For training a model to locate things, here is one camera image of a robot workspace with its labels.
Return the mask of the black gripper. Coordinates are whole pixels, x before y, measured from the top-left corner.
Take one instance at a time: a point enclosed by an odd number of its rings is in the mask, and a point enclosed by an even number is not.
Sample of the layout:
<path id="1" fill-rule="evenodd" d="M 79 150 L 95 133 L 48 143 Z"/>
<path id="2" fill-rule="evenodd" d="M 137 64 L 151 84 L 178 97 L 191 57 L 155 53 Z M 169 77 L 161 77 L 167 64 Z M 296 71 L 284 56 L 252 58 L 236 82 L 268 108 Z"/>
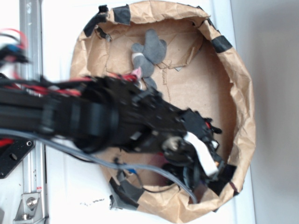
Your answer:
<path id="1" fill-rule="evenodd" d="M 236 166 L 227 164 L 217 154 L 219 143 L 214 134 L 221 134 L 222 130 L 211 125 L 211 118 L 190 109 L 179 114 L 179 121 L 186 128 L 186 135 L 169 138 L 163 144 L 167 160 L 163 169 L 190 190 L 204 184 L 219 196 L 236 171 Z"/>

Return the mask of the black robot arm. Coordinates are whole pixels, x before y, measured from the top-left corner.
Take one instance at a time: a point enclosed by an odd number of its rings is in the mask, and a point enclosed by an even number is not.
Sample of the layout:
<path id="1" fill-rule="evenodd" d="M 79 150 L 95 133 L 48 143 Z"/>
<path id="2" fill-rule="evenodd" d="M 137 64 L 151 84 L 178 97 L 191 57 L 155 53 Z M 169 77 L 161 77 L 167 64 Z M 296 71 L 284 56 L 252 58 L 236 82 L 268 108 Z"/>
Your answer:
<path id="1" fill-rule="evenodd" d="M 92 159 L 108 147 L 128 153 L 161 154 L 152 165 L 93 162 L 118 170 L 155 172 L 188 194 L 203 183 L 220 194 L 236 167 L 217 153 L 210 118 L 163 100 L 155 89 L 111 77 L 62 83 L 20 79 L 0 81 L 0 135 L 39 140 L 68 154 Z"/>

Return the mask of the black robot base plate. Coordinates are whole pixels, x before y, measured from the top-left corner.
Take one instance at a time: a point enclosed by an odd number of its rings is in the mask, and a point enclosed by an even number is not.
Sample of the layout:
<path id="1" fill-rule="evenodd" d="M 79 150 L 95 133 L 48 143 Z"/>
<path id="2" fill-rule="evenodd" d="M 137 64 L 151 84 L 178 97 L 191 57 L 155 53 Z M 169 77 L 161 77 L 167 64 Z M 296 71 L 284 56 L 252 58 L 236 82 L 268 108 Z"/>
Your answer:
<path id="1" fill-rule="evenodd" d="M 7 178 L 34 146 L 38 127 L 39 99 L 17 86 L 17 81 L 0 75 L 0 178 Z"/>

